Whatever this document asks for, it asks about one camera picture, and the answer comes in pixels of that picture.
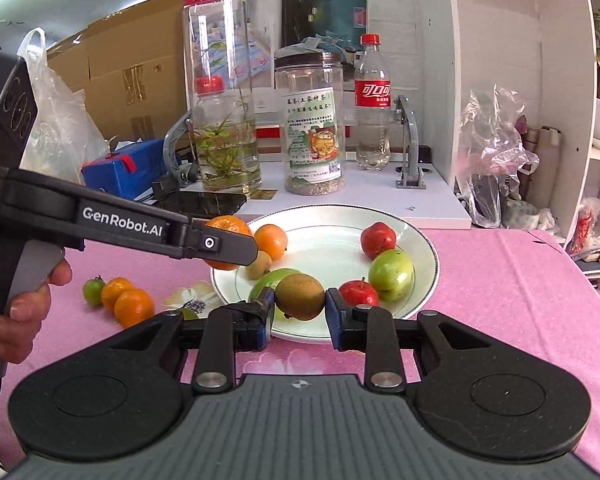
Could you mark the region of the person's left hand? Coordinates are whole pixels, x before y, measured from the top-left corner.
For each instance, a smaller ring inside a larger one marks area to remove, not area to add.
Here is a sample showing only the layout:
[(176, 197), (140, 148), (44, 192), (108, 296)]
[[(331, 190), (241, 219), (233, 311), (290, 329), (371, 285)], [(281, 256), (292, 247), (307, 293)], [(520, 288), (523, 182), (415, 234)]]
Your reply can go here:
[(24, 292), (10, 303), (7, 314), (0, 315), (0, 359), (19, 364), (30, 356), (33, 341), (50, 313), (52, 286), (65, 286), (72, 269), (61, 260), (45, 282), (34, 292)]

